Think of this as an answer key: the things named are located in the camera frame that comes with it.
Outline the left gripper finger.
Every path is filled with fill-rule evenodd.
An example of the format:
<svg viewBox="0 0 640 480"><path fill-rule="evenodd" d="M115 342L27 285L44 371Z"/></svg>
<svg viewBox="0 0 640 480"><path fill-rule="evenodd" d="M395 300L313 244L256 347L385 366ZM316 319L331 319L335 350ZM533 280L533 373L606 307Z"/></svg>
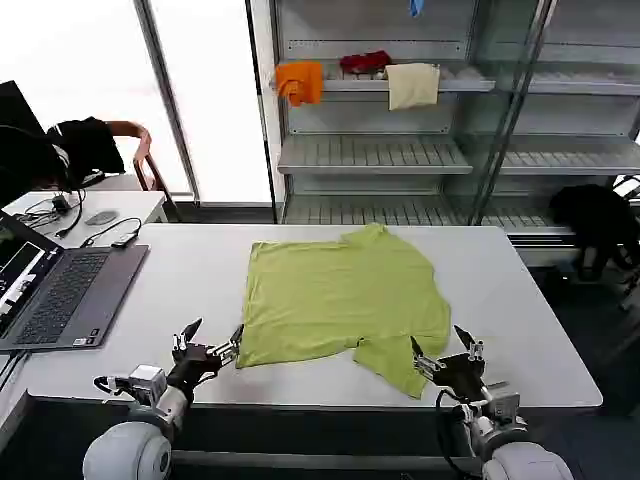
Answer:
<svg viewBox="0 0 640 480"><path fill-rule="evenodd" d="M221 362L232 362L239 355L244 326L239 325L231 337L225 342L209 349L209 355L217 357Z"/></svg>
<svg viewBox="0 0 640 480"><path fill-rule="evenodd" d="M188 324L179 334L173 335L173 350L185 351L192 338L201 326L202 318Z"/></svg>

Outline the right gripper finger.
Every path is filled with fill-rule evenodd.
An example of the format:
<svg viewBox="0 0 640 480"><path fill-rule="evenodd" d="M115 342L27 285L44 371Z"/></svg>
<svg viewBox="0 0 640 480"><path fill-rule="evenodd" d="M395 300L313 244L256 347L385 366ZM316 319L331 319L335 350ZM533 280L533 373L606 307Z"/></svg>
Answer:
<svg viewBox="0 0 640 480"><path fill-rule="evenodd" d="M413 336L410 337L410 340L413 352L414 368L422 376L433 376L435 373L439 372L442 369L442 364L437 360L425 356L422 348Z"/></svg>
<svg viewBox="0 0 640 480"><path fill-rule="evenodd" d="M454 326L454 330L467 350L470 361L483 361L484 343L482 340L476 340L468 331L458 325Z"/></svg>

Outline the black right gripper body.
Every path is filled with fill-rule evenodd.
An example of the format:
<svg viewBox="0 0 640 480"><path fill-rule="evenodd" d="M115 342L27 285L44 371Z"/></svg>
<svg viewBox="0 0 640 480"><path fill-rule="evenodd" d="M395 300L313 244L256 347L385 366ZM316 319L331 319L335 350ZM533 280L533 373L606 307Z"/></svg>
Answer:
<svg viewBox="0 0 640 480"><path fill-rule="evenodd" d="M482 376L485 360L471 357L468 353L456 354L437 360L431 359L433 373L431 382L439 387L449 388L464 401L486 399L487 388Z"/></svg>

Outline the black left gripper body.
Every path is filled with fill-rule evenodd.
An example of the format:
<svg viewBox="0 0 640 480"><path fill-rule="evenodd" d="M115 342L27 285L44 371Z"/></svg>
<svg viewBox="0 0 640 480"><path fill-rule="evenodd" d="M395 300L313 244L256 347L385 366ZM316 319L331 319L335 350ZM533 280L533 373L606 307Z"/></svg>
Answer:
<svg viewBox="0 0 640 480"><path fill-rule="evenodd" d="M173 350L172 357L167 384L180 390L194 390L206 374L216 376L221 369L220 358L209 354L205 345L188 343L185 349Z"/></svg>

